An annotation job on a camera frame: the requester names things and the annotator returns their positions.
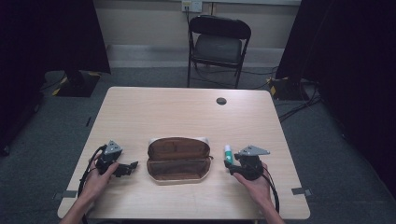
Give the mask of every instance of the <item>black curtain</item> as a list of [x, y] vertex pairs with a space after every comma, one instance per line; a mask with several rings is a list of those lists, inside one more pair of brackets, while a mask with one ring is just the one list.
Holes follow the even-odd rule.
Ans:
[[319, 83], [346, 139], [396, 198], [396, 2], [303, 0], [277, 78]]
[[0, 147], [48, 71], [110, 73], [92, 0], [3, 0], [0, 29]]

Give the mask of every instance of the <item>brown glasses case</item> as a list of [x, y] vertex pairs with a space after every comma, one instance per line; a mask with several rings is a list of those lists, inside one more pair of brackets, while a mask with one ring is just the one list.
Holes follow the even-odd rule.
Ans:
[[148, 173], [158, 184], [199, 183], [210, 170], [209, 153], [206, 138], [151, 139]]

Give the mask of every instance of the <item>wall outlet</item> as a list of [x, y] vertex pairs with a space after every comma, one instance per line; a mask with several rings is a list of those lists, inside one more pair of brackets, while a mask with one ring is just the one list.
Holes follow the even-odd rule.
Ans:
[[181, 1], [181, 11], [192, 11], [192, 2]]
[[181, 1], [181, 11], [202, 12], [201, 1]]

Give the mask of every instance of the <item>black cable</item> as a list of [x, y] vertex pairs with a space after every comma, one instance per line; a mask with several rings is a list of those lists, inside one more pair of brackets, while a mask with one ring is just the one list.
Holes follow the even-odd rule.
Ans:
[[291, 105], [291, 103], [284, 103], [284, 104], [279, 104], [279, 105]]
[[264, 174], [262, 174], [260, 171], [258, 171], [256, 168], [254, 168], [252, 165], [250, 165], [250, 164], [248, 164], [248, 163], [247, 163], [247, 165], [248, 165], [251, 169], [253, 169], [257, 174], [260, 174], [262, 177], [264, 177], [264, 179], [268, 182], [268, 184], [269, 184], [271, 190], [273, 191], [274, 200], [275, 200], [275, 210], [279, 213], [279, 197], [277, 196], [277, 191], [276, 191], [276, 188], [275, 188], [274, 180], [273, 180], [273, 178], [271, 177], [270, 172], [268, 172], [268, 169], [267, 169], [267, 168], [262, 167], [262, 169], [264, 169], [264, 170], [268, 173], [268, 176], [269, 176], [269, 177], [267, 177], [267, 176], [265, 176]]
[[312, 94], [311, 99], [307, 103], [304, 103], [302, 105], [296, 106], [291, 111], [279, 116], [278, 117], [279, 121], [283, 122], [286, 119], [288, 119], [289, 117], [291, 117], [292, 115], [294, 115], [295, 113], [297, 113], [298, 111], [319, 103], [320, 100], [321, 100], [321, 97], [320, 96], [316, 96], [317, 91], [318, 91], [318, 85], [315, 85], [314, 93]]
[[[220, 70], [220, 71], [205, 71], [203, 69], [197, 69], [201, 72], [207, 73], [207, 74], [215, 74], [215, 73], [226, 73], [226, 72], [235, 72], [234, 70]], [[269, 72], [269, 73], [255, 73], [255, 72], [248, 72], [248, 71], [244, 71], [242, 70], [241, 73], [247, 73], [247, 74], [251, 74], [251, 75], [258, 75], [258, 76], [266, 76], [266, 75], [272, 75], [274, 72]]]
[[189, 29], [190, 29], [190, 8], [189, 7], [184, 7], [184, 10], [186, 12], [187, 25], [189, 26]]
[[229, 88], [228, 86], [233, 86], [233, 84], [217, 82], [217, 81], [210, 80], [209, 78], [203, 77], [199, 71], [197, 71], [197, 74], [198, 74], [198, 76], [199, 76], [201, 79], [200, 79], [200, 78], [196, 78], [196, 77], [191, 77], [191, 79], [215, 83], [215, 84], [217, 84], [217, 85], [219, 85], [219, 86], [221, 86], [221, 87], [224, 87], [224, 88]]
[[[92, 157], [91, 157], [91, 159], [90, 159], [90, 162], [88, 162], [87, 169], [85, 169], [84, 175], [83, 175], [82, 178], [79, 180], [79, 186], [78, 186], [78, 194], [77, 194], [77, 197], [79, 197], [79, 195], [81, 194], [82, 190], [84, 189], [85, 181], [87, 180], [87, 176], [88, 176], [88, 174], [90, 173], [90, 168], [91, 168], [92, 163], [93, 163], [94, 160], [95, 160], [96, 155], [98, 154], [98, 152], [99, 152], [100, 150], [102, 150], [102, 151], [105, 150], [106, 147], [107, 147], [107, 145], [103, 145], [102, 147], [99, 147], [98, 149], [96, 149], [96, 151], [93, 153], [93, 155], [92, 155]], [[84, 214], [84, 216], [82, 216], [81, 221], [82, 221], [82, 223], [84, 223], [84, 224], [88, 224], [87, 217], [85, 216], [85, 214]]]
[[267, 75], [270, 75], [270, 74], [271, 74], [270, 78], [267, 79], [267, 82], [265, 82], [263, 85], [260, 85], [259, 87], [255, 87], [255, 88], [252, 88], [252, 89], [250, 89], [250, 90], [257, 90], [257, 89], [259, 89], [259, 88], [261, 88], [261, 87], [264, 87], [264, 86], [268, 85], [268, 83], [270, 83], [270, 81], [271, 81], [272, 78], [273, 78], [274, 70], [275, 70], [276, 68], [278, 68], [278, 67], [279, 67], [279, 66], [273, 67], [273, 68], [271, 69], [271, 73], [268, 73], [268, 74], [267, 74]]
[[48, 88], [50, 88], [50, 87], [62, 82], [62, 80], [64, 80], [65, 77], [66, 77], [66, 72], [64, 72], [64, 75], [62, 76], [62, 78], [59, 81], [56, 81], [56, 82], [50, 84], [49, 86], [43, 87], [42, 89], [40, 89], [40, 91], [46, 90], [46, 89], [48, 89]]

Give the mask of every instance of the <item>wooden table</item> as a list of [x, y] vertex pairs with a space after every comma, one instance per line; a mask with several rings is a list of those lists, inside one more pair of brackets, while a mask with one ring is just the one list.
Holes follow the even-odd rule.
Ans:
[[[218, 98], [227, 100], [225, 105]], [[198, 184], [160, 186], [146, 162], [150, 138], [207, 137], [211, 171]], [[300, 188], [288, 144], [267, 91], [113, 87], [93, 124], [67, 190], [77, 190], [93, 152], [114, 140], [120, 163], [139, 161], [131, 175], [112, 178], [89, 213], [91, 218], [261, 219], [245, 188], [224, 167], [224, 146], [233, 153], [253, 145], [271, 151], [268, 164], [285, 219], [306, 219], [310, 212]], [[75, 198], [63, 198], [63, 217]]]

